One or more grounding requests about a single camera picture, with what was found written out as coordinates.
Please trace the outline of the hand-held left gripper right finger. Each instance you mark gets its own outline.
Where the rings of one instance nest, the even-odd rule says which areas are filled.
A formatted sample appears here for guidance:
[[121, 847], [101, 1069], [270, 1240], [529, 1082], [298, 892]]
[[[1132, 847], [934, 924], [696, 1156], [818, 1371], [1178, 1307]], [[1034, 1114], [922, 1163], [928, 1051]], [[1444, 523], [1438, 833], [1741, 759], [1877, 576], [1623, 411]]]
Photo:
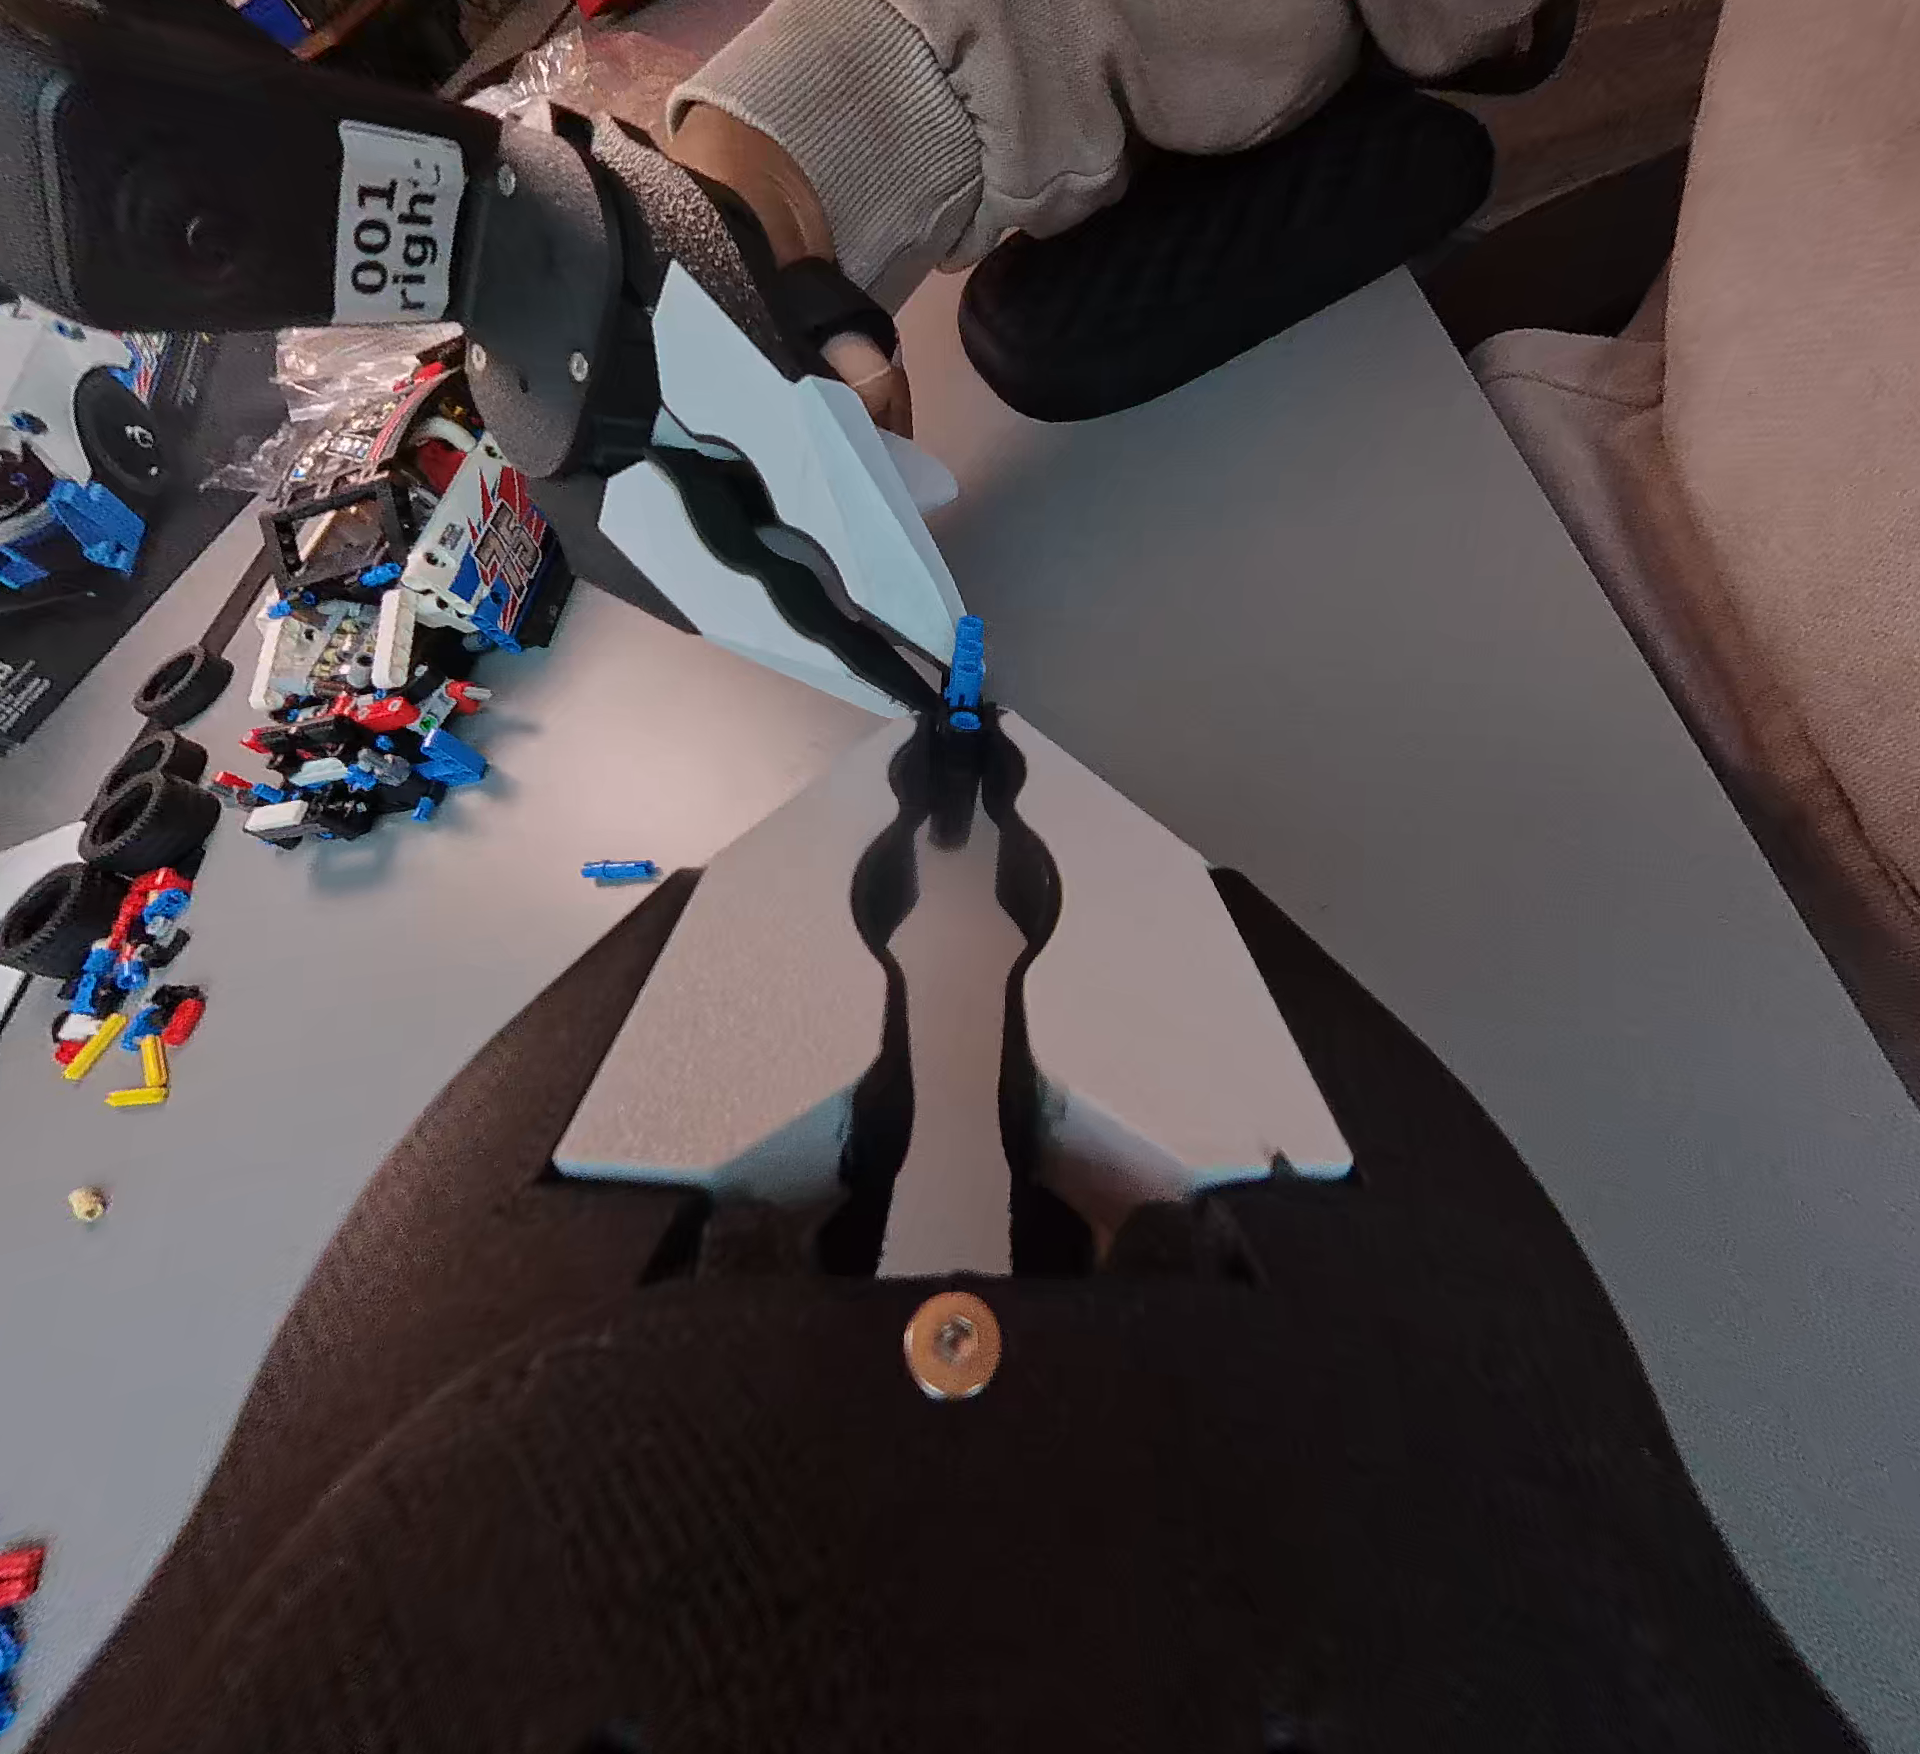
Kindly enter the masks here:
[[1145, 1206], [1348, 1180], [1214, 865], [1018, 712], [983, 741], [981, 808], [1023, 941], [998, 1066], [1013, 1265], [1092, 1266]]

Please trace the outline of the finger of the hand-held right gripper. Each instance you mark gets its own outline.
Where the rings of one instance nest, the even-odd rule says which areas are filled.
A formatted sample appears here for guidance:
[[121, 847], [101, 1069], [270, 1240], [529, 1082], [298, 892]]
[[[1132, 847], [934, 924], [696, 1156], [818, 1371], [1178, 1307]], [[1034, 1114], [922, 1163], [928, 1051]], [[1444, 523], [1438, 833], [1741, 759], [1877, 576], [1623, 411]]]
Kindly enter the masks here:
[[781, 526], [886, 636], [945, 663], [962, 594], [888, 435], [843, 383], [791, 379], [678, 260], [653, 310], [658, 389], [680, 433], [749, 462]]
[[933, 710], [922, 671], [843, 614], [812, 567], [769, 549], [749, 505], [696, 457], [650, 457], [613, 476], [599, 532], [709, 644], [868, 712]]

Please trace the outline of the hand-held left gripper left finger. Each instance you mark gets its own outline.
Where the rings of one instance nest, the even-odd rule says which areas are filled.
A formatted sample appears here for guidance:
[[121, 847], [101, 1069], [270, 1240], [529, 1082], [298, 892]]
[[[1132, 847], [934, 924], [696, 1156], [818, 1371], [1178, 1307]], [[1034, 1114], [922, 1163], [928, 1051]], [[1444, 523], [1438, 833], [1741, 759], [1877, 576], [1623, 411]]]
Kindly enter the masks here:
[[914, 1126], [895, 940], [922, 900], [929, 734], [865, 740], [708, 863], [551, 1163], [818, 1226], [877, 1272]]

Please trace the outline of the grey desk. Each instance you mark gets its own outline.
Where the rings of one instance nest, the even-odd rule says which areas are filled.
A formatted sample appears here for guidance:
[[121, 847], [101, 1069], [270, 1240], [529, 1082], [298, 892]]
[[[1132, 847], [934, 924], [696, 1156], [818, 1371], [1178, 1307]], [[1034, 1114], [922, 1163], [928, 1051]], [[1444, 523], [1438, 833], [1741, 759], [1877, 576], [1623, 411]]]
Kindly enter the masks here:
[[[1253, 879], [1554, 1194], [1778, 1621], [1915, 1750], [1915, 1111], [1418, 286], [1139, 411], [1007, 411], [903, 312], [933, 522], [998, 695]], [[634, 904], [869, 714], [576, 594], [497, 667], [481, 789], [362, 845], [225, 825], [167, 1105], [5, 1033], [5, 1540], [49, 1545], [38, 1719], [199, 1501], [376, 1166]], [[108, 1193], [81, 1226], [75, 1188]]]

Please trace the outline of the person's right hand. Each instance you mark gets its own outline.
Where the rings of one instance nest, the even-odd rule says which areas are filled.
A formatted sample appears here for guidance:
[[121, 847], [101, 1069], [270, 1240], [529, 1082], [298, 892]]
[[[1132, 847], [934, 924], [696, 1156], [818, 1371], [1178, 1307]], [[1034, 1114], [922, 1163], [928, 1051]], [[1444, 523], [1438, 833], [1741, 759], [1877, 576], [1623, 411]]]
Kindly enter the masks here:
[[[830, 214], [804, 170], [773, 138], [725, 111], [693, 105], [677, 128], [667, 128], [667, 155], [739, 197], [767, 233], [779, 268], [837, 260]], [[863, 401], [877, 427], [911, 439], [914, 410], [899, 349], [878, 349], [865, 332], [845, 329], [824, 338], [821, 353]]]

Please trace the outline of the toy brick race car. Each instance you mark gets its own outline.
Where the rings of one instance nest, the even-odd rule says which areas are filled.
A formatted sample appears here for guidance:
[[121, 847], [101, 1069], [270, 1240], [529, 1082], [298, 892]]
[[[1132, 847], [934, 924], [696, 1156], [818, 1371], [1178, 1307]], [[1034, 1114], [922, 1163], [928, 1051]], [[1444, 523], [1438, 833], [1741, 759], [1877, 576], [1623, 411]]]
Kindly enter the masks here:
[[448, 339], [294, 457], [264, 518], [270, 586], [248, 690], [249, 778], [216, 778], [256, 843], [344, 845], [481, 786], [481, 664], [547, 646], [574, 570]]

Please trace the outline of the crumpled clear plastic bag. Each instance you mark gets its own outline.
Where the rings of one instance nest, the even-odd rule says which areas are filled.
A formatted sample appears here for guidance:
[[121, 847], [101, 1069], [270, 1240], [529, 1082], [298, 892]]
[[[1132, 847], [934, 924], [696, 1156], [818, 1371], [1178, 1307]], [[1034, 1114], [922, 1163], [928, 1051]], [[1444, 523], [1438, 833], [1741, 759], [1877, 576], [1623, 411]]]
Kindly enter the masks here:
[[457, 343], [452, 323], [220, 338], [186, 449], [195, 490], [243, 502], [288, 495], [294, 462], [325, 430]]

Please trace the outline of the black toy car box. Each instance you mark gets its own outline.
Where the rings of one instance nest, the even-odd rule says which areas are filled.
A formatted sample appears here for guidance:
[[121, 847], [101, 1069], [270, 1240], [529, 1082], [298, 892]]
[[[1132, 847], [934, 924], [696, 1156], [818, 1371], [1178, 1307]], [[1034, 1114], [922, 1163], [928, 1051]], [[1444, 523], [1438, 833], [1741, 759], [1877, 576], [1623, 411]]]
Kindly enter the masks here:
[[2, 750], [199, 561], [286, 420], [271, 334], [88, 329], [2, 294]]

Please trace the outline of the pile of mixed coloured pieces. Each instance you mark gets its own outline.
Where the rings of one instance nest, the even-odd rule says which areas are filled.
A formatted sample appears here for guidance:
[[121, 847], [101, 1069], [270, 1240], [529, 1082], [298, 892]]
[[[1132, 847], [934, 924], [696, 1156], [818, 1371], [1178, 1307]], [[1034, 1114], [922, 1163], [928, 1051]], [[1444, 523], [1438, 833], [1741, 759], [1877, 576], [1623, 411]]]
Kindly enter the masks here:
[[76, 977], [62, 989], [51, 1022], [62, 1081], [84, 1086], [115, 1054], [138, 1061], [138, 1082], [104, 1096], [110, 1109], [167, 1105], [172, 1062], [204, 1022], [204, 989], [168, 974], [190, 950], [191, 904], [194, 879], [172, 865], [133, 879], [110, 932], [88, 945]]

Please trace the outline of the person's torso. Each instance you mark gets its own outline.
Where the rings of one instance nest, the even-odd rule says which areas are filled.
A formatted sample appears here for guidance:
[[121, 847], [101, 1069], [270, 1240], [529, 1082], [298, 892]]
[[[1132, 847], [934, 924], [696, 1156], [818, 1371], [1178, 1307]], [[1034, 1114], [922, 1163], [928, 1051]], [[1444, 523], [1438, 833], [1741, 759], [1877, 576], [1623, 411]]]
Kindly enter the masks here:
[[1724, 0], [1619, 338], [1470, 360], [1919, 1089], [1919, 0]]

